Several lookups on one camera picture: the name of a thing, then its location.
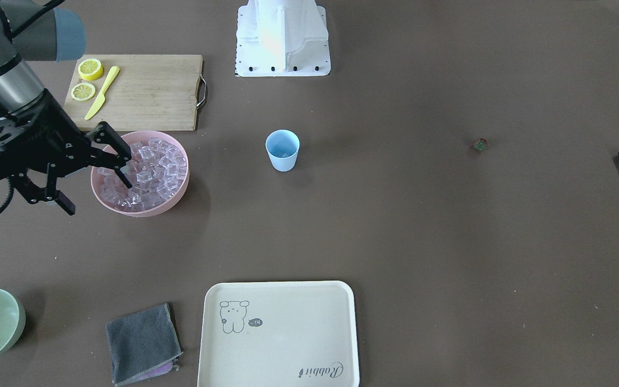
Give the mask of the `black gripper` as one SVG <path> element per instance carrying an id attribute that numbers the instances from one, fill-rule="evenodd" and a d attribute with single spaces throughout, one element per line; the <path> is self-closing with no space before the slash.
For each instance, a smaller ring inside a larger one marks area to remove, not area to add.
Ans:
<path id="1" fill-rule="evenodd" d="M 113 153 L 92 143 L 108 146 Z M 133 184 L 124 172 L 130 160 L 130 146 L 110 124 L 100 121 L 84 133 L 47 89 L 0 118 L 0 180 L 11 178 L 29 203 L 53 202 L 69 216 L 76 213 L 76 206 L 57 189 L 58 179 L 91 165 L 113 170 L 130 189 Z"/>

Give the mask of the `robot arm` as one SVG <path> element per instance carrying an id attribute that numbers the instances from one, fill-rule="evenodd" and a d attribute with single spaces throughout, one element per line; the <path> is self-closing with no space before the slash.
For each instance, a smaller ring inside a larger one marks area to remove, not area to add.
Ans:
<path id="1" fill-rule="evenodd" d="M 61 2 L 0 1 L 0 181 L 30 204 L 53 202 L 67 214 L 75 205 L 56 183 L 86 167 L 125 171 L 131 148 L 105 121 L 88 133 L 45 88 L 28 61 L 67 61 L 83 56 L 87 37 L 76 12 Z"/>

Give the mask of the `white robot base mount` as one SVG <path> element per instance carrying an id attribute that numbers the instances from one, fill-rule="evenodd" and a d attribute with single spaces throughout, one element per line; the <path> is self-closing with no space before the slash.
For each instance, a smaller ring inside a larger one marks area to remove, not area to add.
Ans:
<path id="1" fill-rule="evenodd" d="M 238 8 L 235 76 L 327 76 L 331 70 L 324 7 L 315 1 L 248 1 Z"/>

